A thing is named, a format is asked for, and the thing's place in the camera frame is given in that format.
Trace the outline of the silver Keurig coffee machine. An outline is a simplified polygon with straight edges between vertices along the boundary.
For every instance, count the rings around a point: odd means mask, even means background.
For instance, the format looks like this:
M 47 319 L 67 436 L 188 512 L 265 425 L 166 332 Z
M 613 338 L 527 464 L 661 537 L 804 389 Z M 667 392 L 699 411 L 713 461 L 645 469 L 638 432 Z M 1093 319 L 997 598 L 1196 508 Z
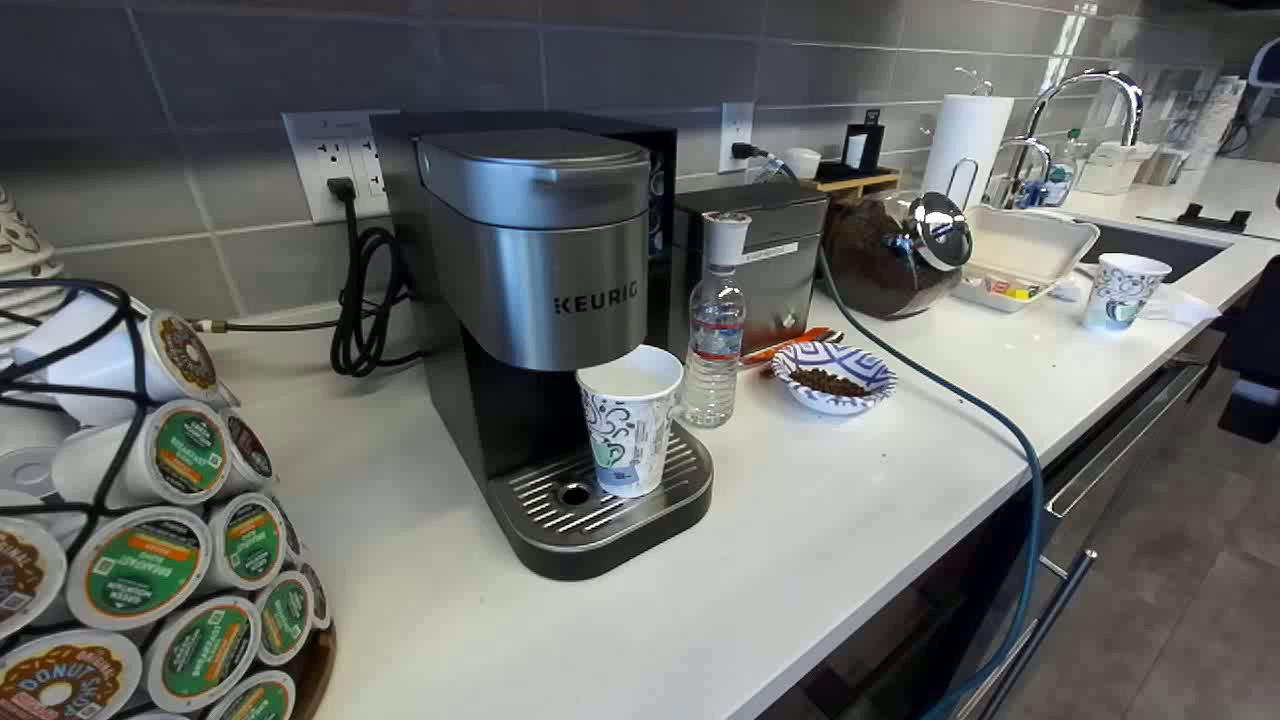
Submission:
M 572 112 L 392 112 L 392 226 L 429 315 L 429 396 L 511 550 L 588 578 L 693 528 L 713 456 L 678 432 L 661 485 L 592 476 L 575 372 L 667 332 L 678 136 Z

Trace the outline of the stainless steel bin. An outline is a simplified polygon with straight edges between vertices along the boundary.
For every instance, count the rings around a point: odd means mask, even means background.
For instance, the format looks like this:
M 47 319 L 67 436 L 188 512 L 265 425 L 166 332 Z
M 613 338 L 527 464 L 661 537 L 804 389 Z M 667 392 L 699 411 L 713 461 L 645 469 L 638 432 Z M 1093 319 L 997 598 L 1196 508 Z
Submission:
M 689 292 L 706 272 L 706 215 L 743 212 L 752 220 L 735 279 L 750 301 L 743 346 L 801 335 L 810 329 L 815 248 L 827 198 L 796 179 L 733 183 L 678 196 L 671 311 L 667 335 L 689 335 Z

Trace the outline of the green lid coffee pod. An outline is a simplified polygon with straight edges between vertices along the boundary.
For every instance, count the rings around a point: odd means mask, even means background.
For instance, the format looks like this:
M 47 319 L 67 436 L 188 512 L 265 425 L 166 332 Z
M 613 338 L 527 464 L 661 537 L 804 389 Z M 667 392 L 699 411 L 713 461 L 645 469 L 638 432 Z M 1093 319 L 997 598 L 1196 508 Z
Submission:
M 166 711 L 212 709 L 250 674 L 256 645 L 256 604 L 245 596 L 208 596 L 156 631 L 146 692 Z
M 267 493 L 232 495 L 212 512 L 212 583 L 259 593 L 289 559 L 283 514 Z
M 54 461 L 63 500 L 107 495 L 113 508 L 206 503 L 228 485 L 228 432 L 208 405 L 174 401 L 127 425 L 76 432 Z
M 196 596 L 212 530 L 188 508 L 138 508 L 105 521 L 73 559 L 67 612 L 87 628 L 138 631 Z

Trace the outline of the brown lid coffee pod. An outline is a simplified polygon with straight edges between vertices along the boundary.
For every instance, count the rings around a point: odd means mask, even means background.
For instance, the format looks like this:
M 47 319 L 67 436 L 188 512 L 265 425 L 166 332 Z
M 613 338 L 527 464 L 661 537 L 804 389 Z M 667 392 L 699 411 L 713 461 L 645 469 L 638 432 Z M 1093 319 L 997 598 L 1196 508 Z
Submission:
M 133 411 L 133 396 L 148 401 L 217 401 L 222 372 L 192 319 L 156 311 L 138 323 L 116 323 L 84 351 L 55 360 L 47 381 L 84 425 L 107 425 Z

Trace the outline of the patterned paper cup on machine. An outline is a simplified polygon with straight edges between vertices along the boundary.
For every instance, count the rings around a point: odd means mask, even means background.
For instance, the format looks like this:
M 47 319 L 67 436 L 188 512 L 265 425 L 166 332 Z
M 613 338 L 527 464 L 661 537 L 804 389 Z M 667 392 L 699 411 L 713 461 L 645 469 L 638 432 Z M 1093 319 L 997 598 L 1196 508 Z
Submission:
M 595 485 L 638 500 L 661 486 L 686 363 L 638 344 L 620 360 L 575 372 Z

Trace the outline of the clear plastic water bottle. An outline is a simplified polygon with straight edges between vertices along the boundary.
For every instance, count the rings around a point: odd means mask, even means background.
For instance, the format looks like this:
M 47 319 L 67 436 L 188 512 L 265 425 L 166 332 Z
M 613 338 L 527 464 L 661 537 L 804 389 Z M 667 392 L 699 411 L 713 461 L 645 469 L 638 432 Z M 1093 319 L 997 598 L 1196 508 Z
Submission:
M 722 426 L 735 406 L 735 368 L 743 346 L 743 287 L 735 279 L 750 212 L 706 212 L 706 272 L 689 295 L 689 351 L 680 411 L 693 426 Z

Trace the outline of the blue patterned small dish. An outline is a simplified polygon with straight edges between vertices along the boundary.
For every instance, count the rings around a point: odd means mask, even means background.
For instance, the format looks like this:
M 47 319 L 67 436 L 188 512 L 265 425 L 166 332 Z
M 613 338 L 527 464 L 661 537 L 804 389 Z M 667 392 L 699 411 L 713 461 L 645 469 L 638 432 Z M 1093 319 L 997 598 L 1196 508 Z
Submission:
M 773 356 L 773 374 L 820 416 L 865 416 L 891 392 L 891 372 L 877 356 L 835 338 L 787 344 Z

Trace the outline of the white paper towel roll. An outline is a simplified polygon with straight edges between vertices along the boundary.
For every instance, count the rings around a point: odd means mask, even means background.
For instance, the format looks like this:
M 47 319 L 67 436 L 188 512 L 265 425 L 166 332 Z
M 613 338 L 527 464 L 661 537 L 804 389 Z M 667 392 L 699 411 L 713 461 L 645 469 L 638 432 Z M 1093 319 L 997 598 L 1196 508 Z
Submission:
M 956 207 L 973 207 L 990 188 L 1009 120 L 1014 97 L 952 91 L 936 112 L 919 188 L 945 192 Z

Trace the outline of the chrome sink faucet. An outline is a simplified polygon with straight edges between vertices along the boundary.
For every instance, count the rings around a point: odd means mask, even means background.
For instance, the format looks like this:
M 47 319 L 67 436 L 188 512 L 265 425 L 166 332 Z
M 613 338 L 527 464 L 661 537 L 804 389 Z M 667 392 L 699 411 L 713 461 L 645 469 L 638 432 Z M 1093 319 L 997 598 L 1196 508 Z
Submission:
M 1035 101 L 1017 136 L 1017 157 L 1009 169 L 1009 183 L 1001 188 L 1001 207 L 1021 207 L 1033 183 L 1033 165 L 1051 159 L 1056 136 L 1056 106 L 1080 91 L 1107 91 L 1121 102 L 1121 144 L 1138 149 L 1144 120 L 1147 120 L 1147 91 L 1124 66 L 1080 66 L 1063 80 L 1051 80 Z

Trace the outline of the white wall outlet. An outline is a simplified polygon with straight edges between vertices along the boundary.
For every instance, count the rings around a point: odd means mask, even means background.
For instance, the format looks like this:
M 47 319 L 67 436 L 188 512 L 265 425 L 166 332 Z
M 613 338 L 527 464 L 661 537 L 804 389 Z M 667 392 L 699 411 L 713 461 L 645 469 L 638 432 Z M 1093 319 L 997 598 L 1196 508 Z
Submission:
M 345 207 L 334 196 L 334 179 L 355 188 L 355 215 L 386 215 L 386 169 L 370 112 L 283 112 L 283 136 L 311 220 L 342 220 Z

